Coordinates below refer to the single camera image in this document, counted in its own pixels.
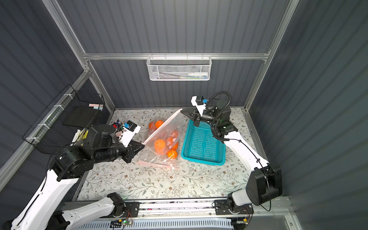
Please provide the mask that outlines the clear pink-dotted zip-top bag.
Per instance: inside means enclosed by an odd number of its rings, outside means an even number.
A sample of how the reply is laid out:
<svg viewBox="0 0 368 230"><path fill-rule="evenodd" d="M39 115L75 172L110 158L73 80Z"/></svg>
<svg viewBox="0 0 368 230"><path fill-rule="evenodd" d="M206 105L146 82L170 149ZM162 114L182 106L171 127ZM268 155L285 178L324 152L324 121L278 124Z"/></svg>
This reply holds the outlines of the clear pink-dotted zip-top bag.
<svg viewBox="0 0 368 230"><path fill-rule="evenodd" d="M184 115L182 109L174 112L167 120L153 123L156 128L144 141L144 149L138 154L138 163L142 166L152 166L174 170L178 159L180 138L184 134Z"/></svg>

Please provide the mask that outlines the orange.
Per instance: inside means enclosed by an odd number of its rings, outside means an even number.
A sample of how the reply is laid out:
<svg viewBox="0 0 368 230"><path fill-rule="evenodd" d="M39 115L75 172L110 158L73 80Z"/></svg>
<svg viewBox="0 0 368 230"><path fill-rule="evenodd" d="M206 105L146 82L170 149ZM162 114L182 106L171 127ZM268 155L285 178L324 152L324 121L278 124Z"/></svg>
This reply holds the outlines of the orange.
<svg viewBox="0 0 368 230"><path fill-rule="evenodd" d="M166 140L166 146L168 147L168 149L172 149L172 150L177 150L178 149L178 139L177 138L173 138L173 137L169 137Z"/></svg>
<svg viewBox="0 0 368 230"><path fill-rule="evenodd" d="M174 149L171 149L171 150L169 150L169 151L167 152L167 157L168 157L169 159L171 159L171 160L175 160L175 159L177 158L177 156L178 156L178 153L177 153L177 151L176 151L176 150L174 150Z"/></svg>
<svg viewBox="0 0 368 230"><path fill-rule="evenodd" d="M156 152L164 152L166 149L166 142L162 139L157 139L154 143L154 148Z"/></svg>
<svg viewBox="0 0 368 230"><path fill-rule="evenodd" d="M177 130L174 130L171 135L170 135L170 138L172 139L173 142L176 142L178 137L179 137L179 132Z"/></svg>
<svg viewBox="0 0 368 230"><path fill-rule="evenodd" d="M163 120L158 120L158 121L155 123L155 127L156 127L156 128L159 128L163 123L164 123L164 121L163 121Z"/></svg>
<svg viewBox="0 0 368 230"><path fill-rule="evenodd" d="M156 125L155 125L155 122L151 122L149 124L149 130L155 130L156 129Z"/></svg>

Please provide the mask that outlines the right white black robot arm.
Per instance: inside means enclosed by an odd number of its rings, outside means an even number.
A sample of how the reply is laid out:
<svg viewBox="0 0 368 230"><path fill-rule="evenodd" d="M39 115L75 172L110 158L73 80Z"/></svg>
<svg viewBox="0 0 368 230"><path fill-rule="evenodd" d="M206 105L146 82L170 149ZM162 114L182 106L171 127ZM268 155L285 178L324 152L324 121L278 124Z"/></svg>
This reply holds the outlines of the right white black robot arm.
<svg viewBox="0 0 368 230"><path fill-rule="evenodd" d="M260 206L279 197L283 193L281 169L272 166L246 143L238 128L231 122L229 103L219 103L208 108L208 100L203 97L191 98L192 108L182 109L195 126L201 123L210 125L212 136L224 143L238 157L249 172L247 185L229 194L228 205L231 207L254 204Z"/></svg>

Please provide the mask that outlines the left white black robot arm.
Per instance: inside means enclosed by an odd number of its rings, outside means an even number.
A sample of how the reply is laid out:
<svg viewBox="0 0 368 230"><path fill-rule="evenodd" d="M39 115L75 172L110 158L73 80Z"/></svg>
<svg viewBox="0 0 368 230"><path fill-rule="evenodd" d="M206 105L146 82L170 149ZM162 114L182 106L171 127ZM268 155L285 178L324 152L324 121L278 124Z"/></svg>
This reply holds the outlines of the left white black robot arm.
<svg viewBox="0 0 368 230"><path fill-rule="evenodd" d="M120 218L130 210L117 193L72 211L58 211L57 207L85 172L97 163L113 162L121 158L130 163L144 149L134 141L141 127L132 121L122 125L116 136L112 125L100 124L89 128L87 137L68 144L49 164L45 179L20 215L6 221L4 230L72 230L100 217Z"/></svg>

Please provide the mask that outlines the yellow marker in basket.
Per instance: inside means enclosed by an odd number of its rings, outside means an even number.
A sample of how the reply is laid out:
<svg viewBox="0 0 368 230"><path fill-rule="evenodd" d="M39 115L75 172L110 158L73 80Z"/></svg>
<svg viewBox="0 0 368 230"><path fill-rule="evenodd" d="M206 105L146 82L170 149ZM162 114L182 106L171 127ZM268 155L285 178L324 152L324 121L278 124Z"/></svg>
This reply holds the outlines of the yellow marker in basket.
<svg viewBox="0 0 368 230"><path fill-rule="evenodd" d="M76 138L76 141L75 141L75 146L82 146L83 143L85 142L86 138L87 138L87 135L88 135L88 129L83 129L81 130L78 135L77 135L77 138Z"/></svg>

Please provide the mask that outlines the teal plastic basket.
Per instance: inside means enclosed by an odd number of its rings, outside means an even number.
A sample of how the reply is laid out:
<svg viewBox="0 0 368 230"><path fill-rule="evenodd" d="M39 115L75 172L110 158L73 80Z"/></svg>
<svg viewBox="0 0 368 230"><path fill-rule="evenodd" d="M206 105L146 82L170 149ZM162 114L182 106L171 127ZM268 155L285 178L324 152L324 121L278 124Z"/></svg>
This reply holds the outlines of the teal plastic basket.
<svg viewBox="0 0 368 230"><path fill-rule="evenodd" d="M194 126L188 122L181 157L185 160L213 166L225 164L226 146L212 136L210 125L200 122Z"/></svg>

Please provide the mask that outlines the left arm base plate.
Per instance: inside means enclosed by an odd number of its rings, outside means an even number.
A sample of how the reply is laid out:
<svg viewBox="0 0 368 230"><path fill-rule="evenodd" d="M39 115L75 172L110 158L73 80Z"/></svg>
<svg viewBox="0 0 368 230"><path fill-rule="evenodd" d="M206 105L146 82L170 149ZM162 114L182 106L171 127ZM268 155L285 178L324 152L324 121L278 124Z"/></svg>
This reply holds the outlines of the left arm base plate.
<svg viewBox="0 0 368 230"><path fill-rule="evenodd" d="M117 208L114 208L112 213L103 216L102 218L118 218L118 219L124 219L128 217L135 218L138 216L140 208L140 202L133 201L133 202L125 202L124 205L118 205Z"/></svg>

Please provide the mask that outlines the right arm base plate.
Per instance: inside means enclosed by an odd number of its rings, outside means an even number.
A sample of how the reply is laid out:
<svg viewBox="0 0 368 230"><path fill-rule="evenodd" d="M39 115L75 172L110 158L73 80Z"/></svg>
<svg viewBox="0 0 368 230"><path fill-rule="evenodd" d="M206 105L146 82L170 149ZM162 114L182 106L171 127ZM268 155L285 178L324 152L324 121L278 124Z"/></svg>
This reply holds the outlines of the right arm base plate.
<svg viewBox="0 0 368 230"><path fill-rule="evenodd" d="M217 199L212 202L212 208L215 209L216 215L253 215L254 209L252 204L238 206L229 200Z"/></svg>

